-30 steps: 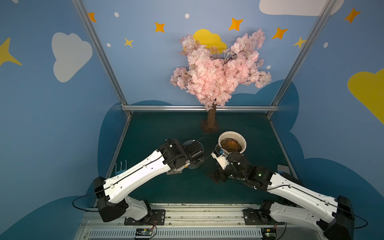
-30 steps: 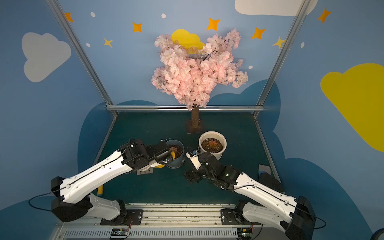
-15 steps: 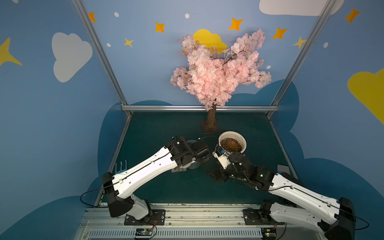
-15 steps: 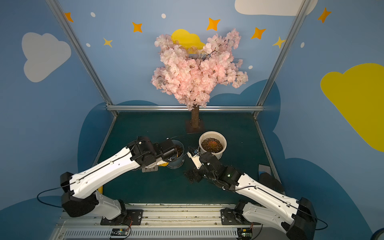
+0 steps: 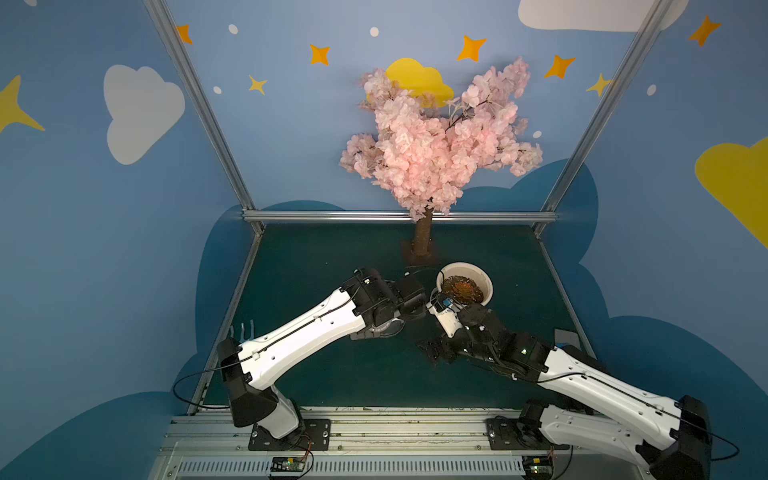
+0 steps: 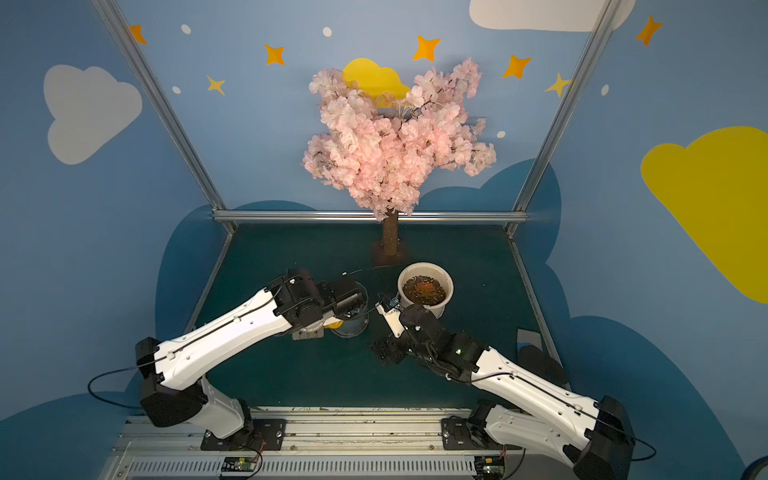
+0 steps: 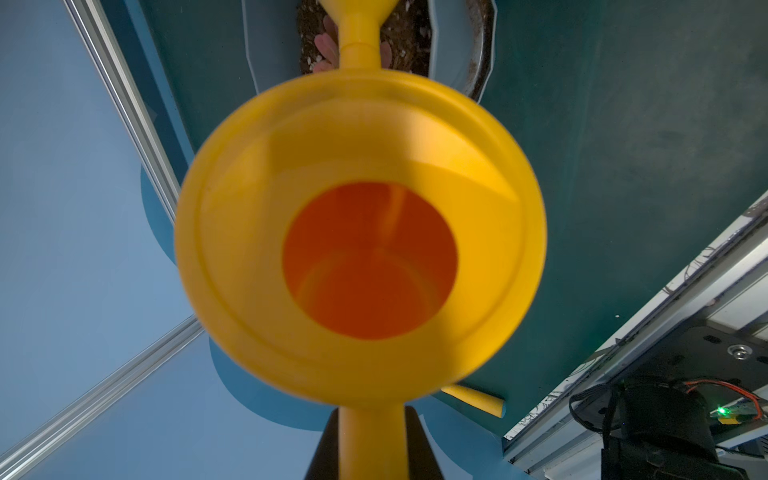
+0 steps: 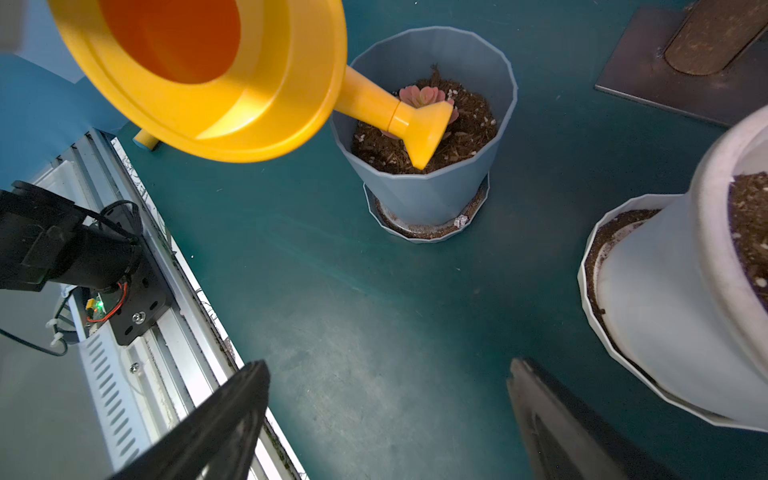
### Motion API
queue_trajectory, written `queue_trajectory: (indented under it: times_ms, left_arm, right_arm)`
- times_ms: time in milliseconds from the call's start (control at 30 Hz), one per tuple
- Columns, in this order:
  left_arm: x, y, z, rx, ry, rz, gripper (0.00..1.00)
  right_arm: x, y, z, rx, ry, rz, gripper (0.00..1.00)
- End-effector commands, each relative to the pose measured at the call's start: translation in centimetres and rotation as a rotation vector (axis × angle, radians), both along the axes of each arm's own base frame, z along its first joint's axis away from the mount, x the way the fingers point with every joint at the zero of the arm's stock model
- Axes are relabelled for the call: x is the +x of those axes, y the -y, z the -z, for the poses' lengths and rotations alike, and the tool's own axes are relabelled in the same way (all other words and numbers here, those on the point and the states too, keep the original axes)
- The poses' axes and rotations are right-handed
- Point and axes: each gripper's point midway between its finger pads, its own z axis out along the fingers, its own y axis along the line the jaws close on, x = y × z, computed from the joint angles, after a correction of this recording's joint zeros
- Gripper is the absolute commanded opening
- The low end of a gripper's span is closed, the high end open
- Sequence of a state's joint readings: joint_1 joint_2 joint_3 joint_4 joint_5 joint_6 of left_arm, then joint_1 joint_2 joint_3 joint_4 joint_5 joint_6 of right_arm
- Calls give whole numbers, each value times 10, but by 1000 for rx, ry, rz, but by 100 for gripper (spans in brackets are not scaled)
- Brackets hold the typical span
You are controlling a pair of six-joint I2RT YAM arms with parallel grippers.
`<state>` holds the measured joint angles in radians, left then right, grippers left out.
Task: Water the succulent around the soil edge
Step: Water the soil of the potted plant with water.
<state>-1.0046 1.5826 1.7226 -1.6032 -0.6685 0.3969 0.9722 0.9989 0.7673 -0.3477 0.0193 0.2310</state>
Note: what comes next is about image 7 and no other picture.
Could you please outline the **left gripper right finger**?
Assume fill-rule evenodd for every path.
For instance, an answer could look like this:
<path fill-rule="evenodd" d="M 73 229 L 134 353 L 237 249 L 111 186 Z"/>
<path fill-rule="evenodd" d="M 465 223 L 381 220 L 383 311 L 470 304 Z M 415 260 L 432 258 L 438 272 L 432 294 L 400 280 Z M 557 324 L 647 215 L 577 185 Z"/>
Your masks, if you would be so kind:
<path fill-rule="evenodd" d="M 414 407 L 405 407 L 405 421 L 409 479 L 443 480 L 444 476 Z"/>

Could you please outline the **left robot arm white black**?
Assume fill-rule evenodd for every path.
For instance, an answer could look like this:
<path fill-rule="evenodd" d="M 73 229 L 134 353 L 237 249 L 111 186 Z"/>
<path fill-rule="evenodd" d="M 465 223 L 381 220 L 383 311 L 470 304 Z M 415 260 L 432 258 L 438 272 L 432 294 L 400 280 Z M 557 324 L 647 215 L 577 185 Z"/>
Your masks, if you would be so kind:
<path fill-rule="evenodd" d="M 750 479 L 743 468 L 720 463 L 703 400 L 668 384 L 597 385 L 569 398 L 573 420 L 602 438 L 600 479 Z M 574 408 L 609 395 L 602 423 Z M 405 479 L 446 479 L 413 407 L 404 407 L 409 473 Z M 334 410 L 304 479 L 340 479 L 339 415 Z"/>

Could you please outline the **yellow plastic watering can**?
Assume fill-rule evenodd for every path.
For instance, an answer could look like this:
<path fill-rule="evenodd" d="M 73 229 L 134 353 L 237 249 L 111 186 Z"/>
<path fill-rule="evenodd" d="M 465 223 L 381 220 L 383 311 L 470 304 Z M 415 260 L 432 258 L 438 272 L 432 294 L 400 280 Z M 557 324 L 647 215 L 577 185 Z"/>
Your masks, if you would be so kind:
<path fill-rule="evenodd" d="M 382 65 L 391 1 L 327 1 L 339 65 L 273 87 L 208 137 L 175 255 L 210 337 L 338 409 L 338 475 L 407 479 L 407 402 L 481 367 L 545 265 L 533 169 L 487 110 Z"/>

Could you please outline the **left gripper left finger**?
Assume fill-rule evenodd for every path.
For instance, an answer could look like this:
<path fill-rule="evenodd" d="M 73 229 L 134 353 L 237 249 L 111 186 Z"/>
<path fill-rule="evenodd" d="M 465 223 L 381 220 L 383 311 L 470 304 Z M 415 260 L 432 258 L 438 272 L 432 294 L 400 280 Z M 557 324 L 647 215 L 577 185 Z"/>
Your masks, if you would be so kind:
<path fill-rule="evenodd" d="M 339 479 L 339 410 L 334 409 L 304 477 L 305 480 Z"/>

